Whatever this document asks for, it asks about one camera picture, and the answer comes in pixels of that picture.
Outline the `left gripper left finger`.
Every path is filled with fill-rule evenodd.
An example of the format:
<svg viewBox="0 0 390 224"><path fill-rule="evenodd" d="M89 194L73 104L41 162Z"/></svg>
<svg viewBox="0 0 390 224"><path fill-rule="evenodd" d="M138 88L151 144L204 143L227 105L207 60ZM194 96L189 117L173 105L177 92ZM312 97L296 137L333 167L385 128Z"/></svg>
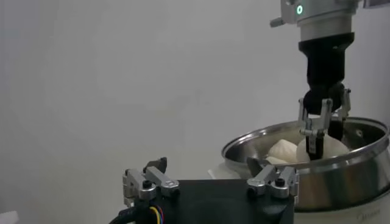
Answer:
<svg viewBox="0 0 390 224"><path fill-rule="evenodd" d="M159 195L177 198L180 195L180 183L165 174L167 166L167 157L162 157L149 161L142 171L125 170L122 175L124 204L132 207L137 201L150 202Z"/></svg>

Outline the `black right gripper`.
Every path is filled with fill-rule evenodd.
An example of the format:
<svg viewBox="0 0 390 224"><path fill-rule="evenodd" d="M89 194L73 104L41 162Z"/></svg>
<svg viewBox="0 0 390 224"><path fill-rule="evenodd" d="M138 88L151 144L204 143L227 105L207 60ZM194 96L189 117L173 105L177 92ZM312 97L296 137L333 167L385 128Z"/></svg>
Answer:
<svg viewBox="0 0 390 224"><path fill-rule="evenodd" d="M299 99L298 124L310 160L322 158L327 130L332 138L342 140L344 123L351 109L351 90L344 89L342 84L345 51L354 39L355 34L350 32L299 42L299 51L307 57L310 90Z"/></svg>

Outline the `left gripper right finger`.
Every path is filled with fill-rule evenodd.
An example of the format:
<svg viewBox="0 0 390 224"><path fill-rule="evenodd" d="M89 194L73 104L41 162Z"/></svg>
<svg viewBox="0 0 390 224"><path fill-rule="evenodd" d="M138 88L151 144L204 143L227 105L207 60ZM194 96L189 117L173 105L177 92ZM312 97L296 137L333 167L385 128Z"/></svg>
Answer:
<svg viewBox="0 0 390 224"><path fill-rule="evenodd" d="M275 166L266 159L256 158L247 158L246 163L252 175L246 181L250 198L269 193L277 199L298 199L299 173L294 167Z"/></svg>

